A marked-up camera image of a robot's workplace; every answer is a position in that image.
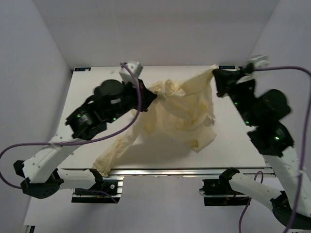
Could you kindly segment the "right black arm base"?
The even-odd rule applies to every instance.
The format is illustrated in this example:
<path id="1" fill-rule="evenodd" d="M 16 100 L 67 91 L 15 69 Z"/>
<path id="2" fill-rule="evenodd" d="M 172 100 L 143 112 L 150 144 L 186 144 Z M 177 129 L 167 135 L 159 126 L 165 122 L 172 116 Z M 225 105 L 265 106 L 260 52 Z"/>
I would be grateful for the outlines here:
<path id="1" fill-rule="evenodd" d="M 245 206 L 249 201 L 245 194 L 221 187 L 218 179 L 204 179 L 202 184 L 199 193 L 203 195 L 204 206 Z"/>

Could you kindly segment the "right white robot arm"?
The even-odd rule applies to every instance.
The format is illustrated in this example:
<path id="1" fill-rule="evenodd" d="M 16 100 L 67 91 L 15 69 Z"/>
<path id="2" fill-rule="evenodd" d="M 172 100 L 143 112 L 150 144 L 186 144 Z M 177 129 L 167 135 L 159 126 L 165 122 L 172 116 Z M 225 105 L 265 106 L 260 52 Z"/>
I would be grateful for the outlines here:
<path id="1" fill-rule="evenodd" d="M 291 109 L 286 96 L 271 89 L 256 97 L 255 69 L 213 70 L 218 97 L 229 96 L 247 126 L 251 143 L 272 167 L 282 190 L 258 183 L 236 168 L 219 176 L 224 193 L 240 192 L 267 207 L 287 229 L 311 228 L 311 183 L 304 172 L 304 157 L 297 156 L 294 140 L 281 120 Z"/>

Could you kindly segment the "cream yellow jacket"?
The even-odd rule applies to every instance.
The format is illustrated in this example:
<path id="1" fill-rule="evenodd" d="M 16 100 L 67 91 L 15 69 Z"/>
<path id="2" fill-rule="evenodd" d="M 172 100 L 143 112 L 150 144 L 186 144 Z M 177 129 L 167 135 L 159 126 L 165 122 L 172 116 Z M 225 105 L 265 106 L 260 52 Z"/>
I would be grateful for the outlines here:
<path id="1" fill-rule="evenodd" d="M 139 114 L 132 126 L 116 136 L 111 146 L 95 160 L 93 169 L 108 176 L 141 133 L 147 137 L 162 133 L 194 152 L 200 152 L 213 142 L 216 133 L 212 129 L 215 115 L 211 81 L 216 68 L 212 65 L 182 83 L 166 79 L 149 86 L 157 98 L 147 112 Z"/>

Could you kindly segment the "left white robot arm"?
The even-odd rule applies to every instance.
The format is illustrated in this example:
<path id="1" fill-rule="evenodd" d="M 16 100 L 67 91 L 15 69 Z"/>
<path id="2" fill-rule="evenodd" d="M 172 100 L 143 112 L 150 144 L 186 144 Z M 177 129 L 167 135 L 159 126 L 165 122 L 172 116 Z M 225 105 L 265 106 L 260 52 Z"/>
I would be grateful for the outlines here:
<path id="1" fill-rule="evenodd" d="M 156 98 L 142 80 L 138 80 L 138 86 L 106 80 L 95 87 L 93 95 L 66 118 L 61 132 L 30 159 L 14 163 L 16 174 L 24 178 L 20 184 L 23 193 L 44 199 L 62 189 L 102 192 L 104 181 L 98 170 L 59 165 L 79 147 L 96 142 L 95 136 L 105 131 L 107 124 L 132 109 L 146 112 Z"/>

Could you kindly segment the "left blue corner label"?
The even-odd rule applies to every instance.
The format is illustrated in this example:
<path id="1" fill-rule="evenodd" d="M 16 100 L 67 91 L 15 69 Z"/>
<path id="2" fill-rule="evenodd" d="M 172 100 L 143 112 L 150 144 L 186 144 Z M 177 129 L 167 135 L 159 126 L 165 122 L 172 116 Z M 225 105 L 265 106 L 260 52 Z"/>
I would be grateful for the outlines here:
<path id="1" fill-rule="evenodd" d="M 90 67 L 76 67 L 74 69 L 74 72 L 88 72 L 90 71 L 91 68 Z"/>

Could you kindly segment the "right blue corner label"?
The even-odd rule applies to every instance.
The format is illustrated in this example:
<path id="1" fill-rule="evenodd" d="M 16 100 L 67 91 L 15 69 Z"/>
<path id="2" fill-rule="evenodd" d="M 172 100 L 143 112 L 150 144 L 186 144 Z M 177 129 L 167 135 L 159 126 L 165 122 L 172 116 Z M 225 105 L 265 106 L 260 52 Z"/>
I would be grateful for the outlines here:
<path id="1" fill-rule="evenodd" d="M 218 69 L 223 69 L 223 70 L 236 70 L 235 66 L 226 66 L 226 65 L 222 65 L 222 66 L 218 66 Z"/>

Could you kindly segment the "blue corner label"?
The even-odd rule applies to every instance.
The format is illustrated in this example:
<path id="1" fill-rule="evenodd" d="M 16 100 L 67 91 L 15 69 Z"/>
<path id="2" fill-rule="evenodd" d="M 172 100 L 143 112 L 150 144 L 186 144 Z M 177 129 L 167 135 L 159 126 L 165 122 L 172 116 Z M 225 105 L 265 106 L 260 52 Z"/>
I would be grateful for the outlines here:
<path id="1" fill-rule="evenodd" d="M 90 67 L 76 67 L 74 69 L 74 72 L 88 72 L 90 71 L 91 68 Z"/>
<path id="2" fill-rule="evenodd" d="M 236 70 L 235 66 L 226 66 L 226 65 L 222 65 L 222 66 L 218 66 L 218 69 L 223 69 L 223 70 Z"/>

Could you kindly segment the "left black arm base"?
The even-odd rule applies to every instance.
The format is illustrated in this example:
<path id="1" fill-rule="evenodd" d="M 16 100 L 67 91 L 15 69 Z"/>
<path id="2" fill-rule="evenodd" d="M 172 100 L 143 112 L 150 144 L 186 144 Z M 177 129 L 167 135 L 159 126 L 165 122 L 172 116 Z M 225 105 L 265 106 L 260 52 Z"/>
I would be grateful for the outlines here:
<path id="1" fill-rule="evenodd" d="M 103 178 L 102 184 L 96 184 L 88 190 L 74 189 L 72 203 L 117 204 L 123 188 L 123 177 Z"/>

